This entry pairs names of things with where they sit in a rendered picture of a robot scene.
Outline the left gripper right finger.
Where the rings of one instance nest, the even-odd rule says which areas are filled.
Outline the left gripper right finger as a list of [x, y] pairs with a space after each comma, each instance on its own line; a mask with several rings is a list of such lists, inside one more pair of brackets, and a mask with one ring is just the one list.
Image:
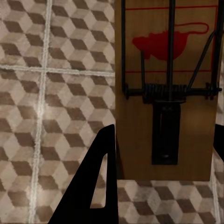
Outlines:
[[213, 147], [224, 161], [224, 126], [215, 125], [215, 137]]

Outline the mousetrap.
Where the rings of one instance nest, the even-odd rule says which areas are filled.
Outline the mousetrap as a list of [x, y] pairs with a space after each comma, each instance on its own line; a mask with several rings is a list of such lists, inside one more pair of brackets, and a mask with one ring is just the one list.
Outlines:
[[114, 0], [117, 180], [209, 182], [224, 0]]

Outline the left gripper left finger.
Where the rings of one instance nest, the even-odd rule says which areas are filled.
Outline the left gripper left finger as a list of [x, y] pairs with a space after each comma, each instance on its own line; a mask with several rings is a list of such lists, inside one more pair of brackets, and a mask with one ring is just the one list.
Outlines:
[[[105, 207], [90, 208], [105, 154]], [[48, 224], [119, 224], [114, 124], [98, 132]]]

